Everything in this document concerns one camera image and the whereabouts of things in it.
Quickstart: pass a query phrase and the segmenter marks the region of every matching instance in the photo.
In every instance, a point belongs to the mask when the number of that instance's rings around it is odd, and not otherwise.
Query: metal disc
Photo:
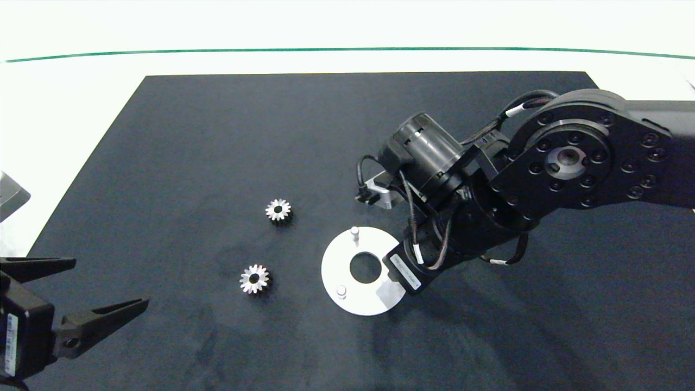
[[[368,284],[352,277],[350,262],[362,253],[381,261],[397,245],[398,241],[388,232],[374,227],[353,227],[340,233],[326,248],[321,262],[321,278],[328,296],[355,315],[377,315],[393,308],[405,295],[405,289],[391,281],[383,262],[379,277]]]

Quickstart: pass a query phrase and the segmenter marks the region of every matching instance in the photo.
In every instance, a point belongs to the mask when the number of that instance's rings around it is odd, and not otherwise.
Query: metal gear
[[[285,225],[292,221],[292,205],[283,199],[273,200],[265,209],[265,215],[274,225]]]
[[[270,288],[270,274],[263,265],[249,266],[241,274],[241,289],[248,294],[259,294],[263,288],[267,291]]]

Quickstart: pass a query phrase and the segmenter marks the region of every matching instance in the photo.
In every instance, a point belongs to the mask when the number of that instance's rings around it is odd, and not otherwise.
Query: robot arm
[[[500,133],[504,119],[536,107],[511,139]],[[387,209],[409,200],[411,227],[383,262],[417,294],[466,260],[519,261],[528,232],[557,208],[695,207],[694,127],[695,102],[628,102],[604,90],[532,91],[461,143],[421,113],[384,144],[376,160],[385,171],[361,182],[357,199],[386,197]],[[485,256],[517,238],[510,260]]]

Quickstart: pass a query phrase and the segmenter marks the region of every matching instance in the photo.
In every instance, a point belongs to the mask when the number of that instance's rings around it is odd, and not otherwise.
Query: sticker
[[[403,260],[400,259],[400,256],[398,254],[393,254],[391,256],[391,262],[395,265],[395,267],[398,269],[400,274],[405,278],[405,280],[410,284],[413,289],[417,290],[422,283],[418,278],[413,274],[413,272],[408,269],[408,266],[405,266],[403,263]]]
[[[17,370],[17,330],[19,328],[19,318],[15,315],[7,314],[7,337],[5,339],[5,373],[10,377],[15,375]]]

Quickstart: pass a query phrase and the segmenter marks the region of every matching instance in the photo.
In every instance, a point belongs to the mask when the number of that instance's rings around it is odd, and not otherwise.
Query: gear center hole
[[[369,284],[382,274],[382,263],[374,254],[359,253],[350,261],[350,274],[355,280]]]

